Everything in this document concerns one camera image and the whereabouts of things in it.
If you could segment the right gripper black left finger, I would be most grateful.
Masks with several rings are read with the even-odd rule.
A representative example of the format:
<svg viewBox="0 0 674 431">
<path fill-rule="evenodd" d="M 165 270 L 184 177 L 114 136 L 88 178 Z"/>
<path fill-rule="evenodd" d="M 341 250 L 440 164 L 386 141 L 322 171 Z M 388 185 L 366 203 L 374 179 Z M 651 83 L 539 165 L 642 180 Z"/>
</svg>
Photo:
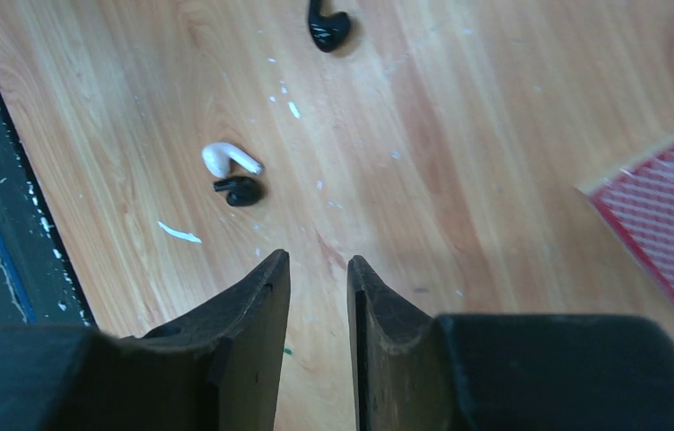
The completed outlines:
<svg viewBox="0 0 674 431">
<path fill-rule="evenodd" d="M 140 338 L 0 326 L 0 430 L 270 430 L 290 293 L 276 250 Z"/>
</svg>

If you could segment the white earbud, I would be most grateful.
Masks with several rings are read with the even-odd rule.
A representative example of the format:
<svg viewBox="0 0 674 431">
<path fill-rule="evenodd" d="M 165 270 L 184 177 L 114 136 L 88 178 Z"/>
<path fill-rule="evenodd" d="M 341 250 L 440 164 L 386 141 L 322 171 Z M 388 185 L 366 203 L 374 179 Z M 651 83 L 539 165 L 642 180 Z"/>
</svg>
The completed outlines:
<svg viewBox="0 0 674 431">
<path fill-rule="evenodd" d="M 263 165 L 238 146 L 228 142 L 214 142 L 206 145 L 201 157 L 207 170 L 218 179 L 231 175 L 232 163 L 238 164 L 245 171 L 259 175 L 264 171 Z"/>
</svg>

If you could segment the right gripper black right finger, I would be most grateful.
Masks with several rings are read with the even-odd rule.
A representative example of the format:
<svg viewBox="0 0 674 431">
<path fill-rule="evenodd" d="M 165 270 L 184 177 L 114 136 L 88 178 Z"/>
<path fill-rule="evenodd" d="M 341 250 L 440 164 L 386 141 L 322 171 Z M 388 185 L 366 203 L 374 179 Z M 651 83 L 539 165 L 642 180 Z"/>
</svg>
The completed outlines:
<svg viewBox="0 0 674 431">
<path fill-rule="evenodd" d="M 622 314 L 430 316 L 347 269 L 361 430 L 674 430 L 674 343 Z"/>
</svg>

